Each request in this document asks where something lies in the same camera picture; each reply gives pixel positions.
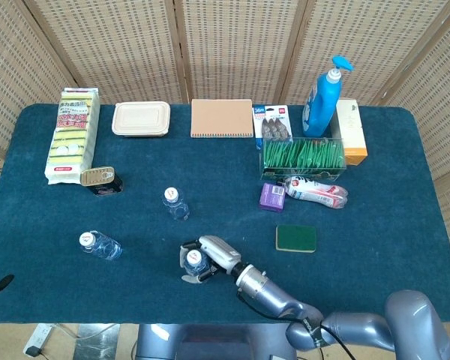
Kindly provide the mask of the silver and black right hand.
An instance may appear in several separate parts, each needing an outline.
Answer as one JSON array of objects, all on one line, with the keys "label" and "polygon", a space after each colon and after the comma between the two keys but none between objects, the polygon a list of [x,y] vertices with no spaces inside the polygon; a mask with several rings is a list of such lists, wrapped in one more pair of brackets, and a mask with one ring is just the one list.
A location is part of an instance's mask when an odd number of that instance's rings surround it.
[{"label": "silver and black right hand", "polygon": [[179,265],[185,270],[181,279],[189,284],[201,284],[217,272],[229,275],[241,261],[241,254],[215,235],[203,235],[180,246]]}]

